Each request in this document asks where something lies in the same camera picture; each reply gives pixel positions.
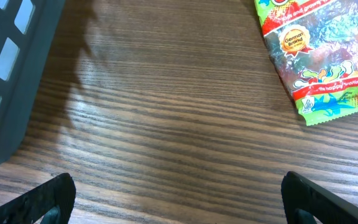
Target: gummy candy package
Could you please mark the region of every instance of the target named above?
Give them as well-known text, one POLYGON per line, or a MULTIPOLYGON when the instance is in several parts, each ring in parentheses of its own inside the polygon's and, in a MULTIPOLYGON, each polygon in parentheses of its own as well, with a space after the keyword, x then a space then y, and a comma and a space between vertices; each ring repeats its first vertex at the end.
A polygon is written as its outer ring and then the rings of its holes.
POLYGON ((255 0, 270 58, 314 125, 358 112, 358 0, 255 0))

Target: wood grain surface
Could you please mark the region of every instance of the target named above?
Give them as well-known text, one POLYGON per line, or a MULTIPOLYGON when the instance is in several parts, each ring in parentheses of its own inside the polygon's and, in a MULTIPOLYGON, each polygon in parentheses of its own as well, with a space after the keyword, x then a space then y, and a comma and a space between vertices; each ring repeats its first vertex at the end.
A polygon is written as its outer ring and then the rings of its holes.
POLYGON ((305 126, 252 0, 67 0, 0 205, 69 172, 70 223, 285 223, 289 170, 358 206, 358 113, 305 126))

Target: red stripe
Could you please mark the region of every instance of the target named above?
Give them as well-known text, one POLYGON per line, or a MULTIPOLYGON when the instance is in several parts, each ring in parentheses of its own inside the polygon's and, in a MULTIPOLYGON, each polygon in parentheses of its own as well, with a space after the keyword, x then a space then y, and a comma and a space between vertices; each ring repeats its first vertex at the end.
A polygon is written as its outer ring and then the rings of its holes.
POLYGON ((293 21, 294 19, 301 17, 303 15, 305 15, 306 13, 309 13, 312 10, 315 10, 331 1, 335 1, 335 0, 310 0, 306 3, 303 3, 301 6, 298 7, 288 7, 287 12, 285 13, 284 16, 280 16, 280 17, 276 17, 276 15, 271 14, 268 16, 268 18, 266 20, 268 21, 272 21, 272 22, 268 22, 262 26, 262 32, 264 35, 268 34, 269 32, 277 29, 278 27, 293 21))
POLYGON ((306 86, 300 90, 294 91, 292 96, 294 100, 302 99, 306 96, 324 94, 324 93, 335 93, 339 91, 343 91, 349 87, 358 86, 358 77, 349 78, 346 80, 339 80, 333 83, 327 84, 315 84, 306 86))

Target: gray basket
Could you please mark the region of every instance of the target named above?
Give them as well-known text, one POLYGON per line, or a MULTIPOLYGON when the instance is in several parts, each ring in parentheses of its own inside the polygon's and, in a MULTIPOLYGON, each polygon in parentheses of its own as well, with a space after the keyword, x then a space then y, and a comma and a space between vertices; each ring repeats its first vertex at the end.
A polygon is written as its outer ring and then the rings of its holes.
POLYGON ((0 0, 0 163, 23 140, 65 0, 0 0))

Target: orange rosette badge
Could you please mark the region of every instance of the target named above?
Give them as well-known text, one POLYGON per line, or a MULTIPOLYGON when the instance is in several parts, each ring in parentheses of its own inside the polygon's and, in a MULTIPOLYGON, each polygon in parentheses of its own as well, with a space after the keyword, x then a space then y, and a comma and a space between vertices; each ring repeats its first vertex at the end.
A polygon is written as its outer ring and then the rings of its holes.
POLYGON ((286 28, 280 36, 281 48, 285 56, 296 57, 299 52, 308 54, 312 48, 310 43, 310 33, 306 27, 294 25, 286 28))

